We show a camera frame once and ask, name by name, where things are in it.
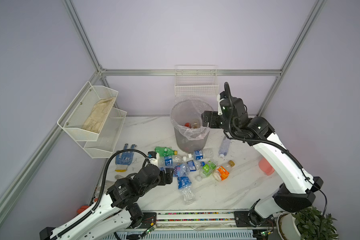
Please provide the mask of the blue tinted bottle blue cap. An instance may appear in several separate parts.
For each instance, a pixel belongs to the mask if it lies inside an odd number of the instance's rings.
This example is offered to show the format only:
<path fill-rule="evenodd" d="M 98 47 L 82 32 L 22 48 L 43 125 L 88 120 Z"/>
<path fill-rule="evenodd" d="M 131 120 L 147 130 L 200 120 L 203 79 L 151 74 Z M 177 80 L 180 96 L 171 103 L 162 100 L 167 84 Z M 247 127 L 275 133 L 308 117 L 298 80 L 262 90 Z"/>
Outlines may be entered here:
<path fill-rule="evenodd" d="M 190 168 L 186 163 L 174 167 L 174 176 L 177 178 L 187 177 L 190 173 Z"/>

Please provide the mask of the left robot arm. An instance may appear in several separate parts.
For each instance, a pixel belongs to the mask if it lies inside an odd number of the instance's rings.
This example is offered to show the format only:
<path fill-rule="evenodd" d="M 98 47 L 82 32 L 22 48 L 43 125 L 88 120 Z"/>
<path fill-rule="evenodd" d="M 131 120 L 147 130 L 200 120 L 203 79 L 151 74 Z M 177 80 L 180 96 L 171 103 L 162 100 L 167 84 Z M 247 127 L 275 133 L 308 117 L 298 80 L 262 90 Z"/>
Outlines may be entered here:
<path fill-rule="evenodd" d="M 126 228 L 141 225 L 144 213 L 137 201 L 151 189 L 173 182 L 173 168 L 161 170 L 151 163 L 156 152 L 147 154 L 136 150 L 144 157 L 142 168 L 118 179 L 105 188 L 107 169 L 104 170 L 98 200 L 60 227 L 46 227 L 40 231 L 42 240 L 99 240 Z"/>

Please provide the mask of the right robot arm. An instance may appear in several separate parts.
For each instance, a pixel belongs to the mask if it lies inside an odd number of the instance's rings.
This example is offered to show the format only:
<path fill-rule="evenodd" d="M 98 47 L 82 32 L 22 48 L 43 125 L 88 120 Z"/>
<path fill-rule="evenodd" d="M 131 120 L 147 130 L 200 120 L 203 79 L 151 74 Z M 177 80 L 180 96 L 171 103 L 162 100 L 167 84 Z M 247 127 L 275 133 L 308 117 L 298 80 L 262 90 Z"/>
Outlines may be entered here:
<path fill-rule="evenodd" d="M 304 169 L 265 118 L 249 117 L 243 100 L 232 96 L 229 83 L 218 96 L 218 111 L 204 111 L 201 118 L 204 127 L 222 129 L 228 139 L 253 147 L 283 181 L 273 194 L 256 201 L 248 210 L 251 226 L 260 226 L 275 213 L 295 213 L 313 205 L 315 192 L 321 190 L 324 181 Z"/>

